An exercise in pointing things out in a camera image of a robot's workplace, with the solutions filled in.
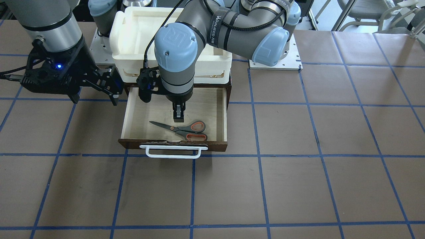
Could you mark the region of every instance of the metal base plate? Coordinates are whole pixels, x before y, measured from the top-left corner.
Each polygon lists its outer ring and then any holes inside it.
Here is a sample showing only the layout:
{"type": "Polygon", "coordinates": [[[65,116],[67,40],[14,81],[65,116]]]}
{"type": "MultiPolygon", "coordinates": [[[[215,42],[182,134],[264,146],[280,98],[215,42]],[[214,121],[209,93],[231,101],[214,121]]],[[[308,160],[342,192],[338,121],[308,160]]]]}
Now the metal base plate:
{"type": "Polygon", "coordinates": [[[108,53],[103,46],[102,38],[97,35],[96,28],[90,45],[90,52],[96,65],[115,65],[112,53],[108,53]]]}
{"type": "Polygon", "coordinates": [[[295,42],[295,36],[292,35],[291,44],[288,54],[285,58],[281,59],[275,66],[267,66],[260,63],[255,63],[252,60],[249,60],[249,67],[252,69],[258,70],[282,70],[282,71],[297,71],[303,68],[301,64],[300,53],[298,52],[298,47],[295,42]]]}

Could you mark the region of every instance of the scissors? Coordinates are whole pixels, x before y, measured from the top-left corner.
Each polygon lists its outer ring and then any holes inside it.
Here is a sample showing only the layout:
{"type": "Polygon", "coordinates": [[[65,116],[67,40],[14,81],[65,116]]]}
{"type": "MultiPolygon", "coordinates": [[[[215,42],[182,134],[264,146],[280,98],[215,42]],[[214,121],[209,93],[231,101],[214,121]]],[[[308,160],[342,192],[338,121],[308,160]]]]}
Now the scissors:
{"type": "Polygon", "coordinates": [[[189,141],[206,141],[207,135],[202,132],[205,130],[205,123],[203,121],[195,121],[189,126],[175,127],[166,124],[162,124],[155,121],[149,121],[151,124],[154,124],[159,127],[171,130],[177,134],[182,135],[186,140],[189,141]]]}

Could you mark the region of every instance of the open drawer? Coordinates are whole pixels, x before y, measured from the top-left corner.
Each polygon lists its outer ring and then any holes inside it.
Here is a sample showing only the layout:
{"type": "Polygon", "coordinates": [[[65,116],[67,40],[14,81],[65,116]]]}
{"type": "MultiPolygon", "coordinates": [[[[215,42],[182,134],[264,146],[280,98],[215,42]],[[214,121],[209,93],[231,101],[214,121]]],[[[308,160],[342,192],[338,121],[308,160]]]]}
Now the open drawer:
{"type": "Polygon", "coordinates": [[[192,97],[186,102],[184,123],[174,123],[172,104],[165,96],[153,94],[151,102],[144,103],[139,99],[138,88],[131,88],[118,142],[128,149],[146,148],[148,156],[149,149],[175,150],[181,146],[191,147],[184,150],[198,149],[199,155],[201,149],[224,152],[227,148],[226,98],[225,88],[194,88],[192,97]],[[149,123],[156,121],[178,127],[196,120],[205,122],[203,133],[207,135],[207,141],[187,141],[183,136],[149,123]]]}

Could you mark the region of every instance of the blue joint cap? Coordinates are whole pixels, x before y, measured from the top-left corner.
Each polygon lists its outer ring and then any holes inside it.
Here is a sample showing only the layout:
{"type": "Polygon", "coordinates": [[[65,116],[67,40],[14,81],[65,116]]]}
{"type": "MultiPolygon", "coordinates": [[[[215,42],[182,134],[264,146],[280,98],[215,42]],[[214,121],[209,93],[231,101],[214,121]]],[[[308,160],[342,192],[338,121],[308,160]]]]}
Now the blue joint cap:
{"type": "Polygon", "coordinates": [[[218,3],[221,7],[225,7],[223,0],[213,0],[213,1],[218,3]]]}
{"type": "Polygon", "coordinates": [[[116,4],[116,0],[89,0],[88,9],[92,17],[107,13],[116,4]]]}
{"type": "Polygon", "coordinates": [[[298,22],[300,21],[300,17],[301,17],[301,8],[298,5],[298,3],[294,1],[292,2],[291,8],[289,10],[288,20],[286,21],[286,23],[291,26],[297,25],[298,22]]]}
{"type": "Polygon", "coordinates": [[[252,61],[263,65],[275,66],[283,52],[289,32],[282,27],[276,27],[269,32],[252,55],[252,61]]]}
{"type": "Polygon", "coordinates": [[[198,53],[195,33],[182,23],[161,27],[155,35],[155,57],[158,65],[170,72],[189,68],[198,53]]]}

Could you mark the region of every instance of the white drawer handle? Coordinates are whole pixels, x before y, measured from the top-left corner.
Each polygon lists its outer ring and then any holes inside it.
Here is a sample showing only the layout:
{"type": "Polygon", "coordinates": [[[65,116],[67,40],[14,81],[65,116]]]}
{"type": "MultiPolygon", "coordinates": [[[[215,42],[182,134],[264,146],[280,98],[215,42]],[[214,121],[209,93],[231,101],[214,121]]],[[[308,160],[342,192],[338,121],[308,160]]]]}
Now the white drawer handle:
{"type": "Polygon", "coordinates": [[[202,150],[208,147],[202,146],[173,146],[173,145],[140,145],[140,148],[146,149],[146,155],[150,158],[166,158],[166,159],[197,159],[201,156],[202,150]],[[150,154],[150,149],[172,149],[172,150],[198,150],[196,155],[170,155],[170,154],[150,154]]]}

